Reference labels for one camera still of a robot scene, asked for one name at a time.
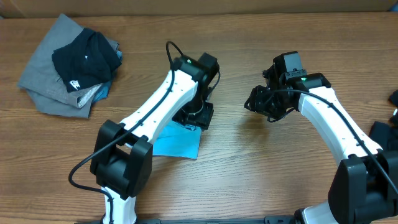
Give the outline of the light blue printed t-shirt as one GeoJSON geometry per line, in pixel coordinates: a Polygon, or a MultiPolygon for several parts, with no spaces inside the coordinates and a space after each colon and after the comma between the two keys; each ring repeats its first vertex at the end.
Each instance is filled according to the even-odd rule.
{"type": "Polygon", "coordinates": [[[196,160],[200,139],[201,128],[171,121],[156,139],[153,155],[196,160]]]}

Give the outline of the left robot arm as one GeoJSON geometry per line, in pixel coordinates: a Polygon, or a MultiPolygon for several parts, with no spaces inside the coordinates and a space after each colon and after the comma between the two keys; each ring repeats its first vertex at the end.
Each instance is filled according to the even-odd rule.
{"type": "Polygon", "coordinates": [[[153,145],[170,121],[208,129],[214,113],[209,84],[219,72],[215,57],[175,58],[161,86],[120,123],[99,129],[90,172],[105,192],[100,223],[135,223],[136,196],[152,172],[153,145]]]}

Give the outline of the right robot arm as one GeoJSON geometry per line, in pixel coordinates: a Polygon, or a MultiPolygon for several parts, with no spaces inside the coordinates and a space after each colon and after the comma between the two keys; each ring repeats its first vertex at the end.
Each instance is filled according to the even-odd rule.
{"type": "Polygon", "coordinates": [[[338,168],[325,202],[265,223],[371,223],[397,216],[397,151],[366,135],[345,111],[322,73],[307,73],[296,51],[264,70],[266,86],[252,89],[244,107],[274,123],[292,111],[306,117],[338,168]]]}

